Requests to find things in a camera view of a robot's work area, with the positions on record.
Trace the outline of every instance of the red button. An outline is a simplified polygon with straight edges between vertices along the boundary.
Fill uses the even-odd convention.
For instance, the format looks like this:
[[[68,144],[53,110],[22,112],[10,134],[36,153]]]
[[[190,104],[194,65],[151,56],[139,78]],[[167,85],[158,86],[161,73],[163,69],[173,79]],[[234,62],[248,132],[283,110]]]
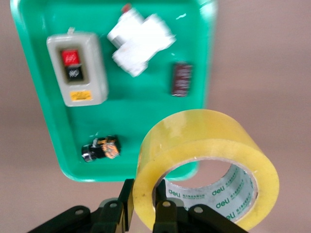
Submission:
[[[66,67],[80,63],[78,50],[63,50],[62,57]]]

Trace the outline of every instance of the white tape core label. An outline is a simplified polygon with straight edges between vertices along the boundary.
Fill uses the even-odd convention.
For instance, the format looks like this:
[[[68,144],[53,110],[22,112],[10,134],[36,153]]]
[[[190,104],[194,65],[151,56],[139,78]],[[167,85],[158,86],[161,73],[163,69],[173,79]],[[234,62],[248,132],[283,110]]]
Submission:
[[[231,165],[217,182],[200,188],[184,188],[167,180],[166,197],[186,210],[204,204],[231,221],[241,218],[252,207],[257,193],[251,177],[240,167]]]

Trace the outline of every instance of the switch box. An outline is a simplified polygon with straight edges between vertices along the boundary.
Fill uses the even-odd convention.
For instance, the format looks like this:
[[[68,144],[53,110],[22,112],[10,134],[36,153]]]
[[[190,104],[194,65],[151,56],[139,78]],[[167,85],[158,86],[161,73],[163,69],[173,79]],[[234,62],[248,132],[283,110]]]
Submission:
[[[52,35],[47,47],[66,106],[96,105],[107,99],[106,72],[95,33]]]

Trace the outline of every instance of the clear packing tape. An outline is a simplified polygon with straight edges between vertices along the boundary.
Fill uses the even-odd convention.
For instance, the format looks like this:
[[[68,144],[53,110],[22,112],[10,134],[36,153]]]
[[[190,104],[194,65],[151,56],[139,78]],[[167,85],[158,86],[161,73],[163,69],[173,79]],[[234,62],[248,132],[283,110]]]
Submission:
[[[183,188],[166,181],[167,197],[186,208],[206,204],[247,231],[269,214],[279,192],[270,160],[231,117],[212,110],[188,110],[157,123],[142,142],[133,198],[135,211],[147,227],[152,229],[155,222],[155,188],[161,180],[183,164],[206,159],[232,165],[206,187]]]

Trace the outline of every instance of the battery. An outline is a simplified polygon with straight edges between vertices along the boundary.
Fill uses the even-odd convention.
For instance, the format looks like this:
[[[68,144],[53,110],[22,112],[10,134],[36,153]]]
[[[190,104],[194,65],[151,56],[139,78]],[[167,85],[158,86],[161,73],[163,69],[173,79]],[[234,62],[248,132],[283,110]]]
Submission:
[[[191,74],[192,65],[181,62],[174,64],[172,96],[187,96],[190,86]]]

